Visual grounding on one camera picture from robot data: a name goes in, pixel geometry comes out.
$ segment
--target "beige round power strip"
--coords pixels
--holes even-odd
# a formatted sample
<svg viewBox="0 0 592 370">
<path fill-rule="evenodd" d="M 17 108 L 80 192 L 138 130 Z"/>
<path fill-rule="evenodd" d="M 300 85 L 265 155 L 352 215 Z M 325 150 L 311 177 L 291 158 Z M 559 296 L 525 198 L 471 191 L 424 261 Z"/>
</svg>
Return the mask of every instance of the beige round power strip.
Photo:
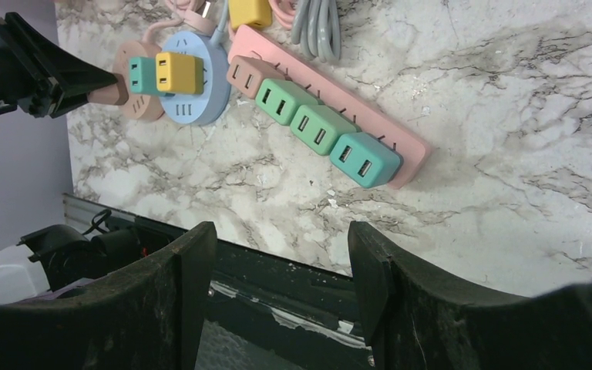
<svg viewBox="0 0 592 370">
<path fill-rule="evenodd" d="M 164 114 L 164 109 L 157 96 L 133 94 L 130 92 L 130 78 L 128 75 L 128 60 L 135 56 L 155 58 L 160 52 L 158 45 L 141 41 L 126 41 L 119 47 L 114 57 L 113 73 L 123 76 L 128 90 L 128 100 L 119 106 L 123 115 L 130 119 L 155 121 Z"/>
</svg>

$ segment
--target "white cable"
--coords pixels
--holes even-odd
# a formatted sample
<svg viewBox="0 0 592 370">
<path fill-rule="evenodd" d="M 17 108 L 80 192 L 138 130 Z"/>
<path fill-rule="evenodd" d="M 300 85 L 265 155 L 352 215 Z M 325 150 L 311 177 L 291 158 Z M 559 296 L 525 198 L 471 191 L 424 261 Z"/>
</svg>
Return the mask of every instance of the white cable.
<svg viewBox="0 0 592 370">
<path fill-rule="evenodd" d="M 300 0 L 291 26 L 291 42 L 308 58 L 336 63 L 341 58 L 341 26 L 336 0 Z"/>
</svg>

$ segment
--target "pink power strip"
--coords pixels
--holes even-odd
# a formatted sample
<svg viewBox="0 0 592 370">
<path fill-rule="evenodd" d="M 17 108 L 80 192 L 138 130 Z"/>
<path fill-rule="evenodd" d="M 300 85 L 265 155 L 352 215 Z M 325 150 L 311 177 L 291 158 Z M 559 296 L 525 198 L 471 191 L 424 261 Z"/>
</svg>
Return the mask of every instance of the pink power strip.
<svg viewBox="0 0 592 370">
<path fill-rule="evenodd" d="M 269 62 L 307 91 L 316 92 L 325 105 L 339 111 L 362 131 L 373 135 L 400 154 L 404 163 L 388 183 L 392 189 L 400 189 L 412 181 L 432 153 L 432 147 L 425 140 L 247 25 L 242 25 L 237 30 L 228 52 L 228 61 L 232 61 L 235 56 Z"/>
</svg>

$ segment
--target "round power strip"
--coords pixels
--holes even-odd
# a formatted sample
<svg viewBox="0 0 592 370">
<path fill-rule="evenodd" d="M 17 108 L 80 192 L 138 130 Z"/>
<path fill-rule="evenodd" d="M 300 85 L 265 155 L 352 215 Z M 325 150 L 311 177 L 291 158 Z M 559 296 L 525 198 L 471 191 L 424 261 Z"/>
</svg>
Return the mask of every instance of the round power strip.
<svg viewBox="0 0 592 370">
<path fill-rule="evenodd" d="M 141 119 L 144 121 L 155 121 L 164 113 L 160 99 L 157 96 L 133 94 L 130 92 L 130 77 L 128 75 L 128 60 L 135 56 L 145 56 L 155 58 L 160 52 L 158 45 L 149 44 L 141 41 L 126 41 L 117 50 L 113 72 L 119 73 L 126 81 L 126 90 L 128 90 L 128 100 L 119 106 L 121 112 L 126 118 Z"/>
<path fill-rule="evenodd" d="M 218 45 L 212 45 L 207 36 L 181 31 L 164 43 L 162 51 L 197 56 L 203 60 L 203 93 L 161 96 L 160 102 L 166 114 L 183 125 L 207 125 L 216 121 L 226 109 L 230 98 L 230 84 L 226 80 L 228 59 L 225 50 Z"/>
</svg>

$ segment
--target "power strip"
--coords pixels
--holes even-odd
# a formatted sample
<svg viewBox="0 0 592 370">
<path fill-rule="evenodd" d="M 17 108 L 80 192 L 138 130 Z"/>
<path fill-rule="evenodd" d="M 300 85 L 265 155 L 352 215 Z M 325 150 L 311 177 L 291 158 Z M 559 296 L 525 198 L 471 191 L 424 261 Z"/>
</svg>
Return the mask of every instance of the power strip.
<svg viewBox="0 0 592 370">
<path fill-rule="evenodd" d="M 189 31 L 171 36 L 162 48 L 163 52 L 178 52 L 197 56 L 203 60 L 203 93 L 200 95 L 169 94 L 160 102 L 166 114 L 183 125 L 207 125 L 226 109 L 230 98 L 230 84 L 226 80 L 228 61 L 226 52 L 212 45 L 210 38 Z"/>
<path fill-rule="evenodd" d="M 432 153 L 432 147 L 425 140 L 247 25 L 242 25 L 237 30 L 228 52 L 228 60 L 232 61 L 235 56 L 269 62 L 289 79 L 317 96 L 325 105 L 343 114 L 362 131 L 400 154 L 404 162 L 388 182 L 392 189 L 400 189 L 411 181 Z"/>
<path fill-rule="evenodd" d="M 128 92 L 128 100 L 119 106 L 121 113 L 130 119 L 141 119 L 143 121 L 155 121 L 164 114 L 164 109 L 157 96 L 133 94 L 130 92 L 130 76 L 128 71 L 128 60 L 135 56 L 155 58 L 160 52 L 158 45 L 141 41 L 126 41 L 117 50 L 112 71 L 123 76 Z"/>
</svg>

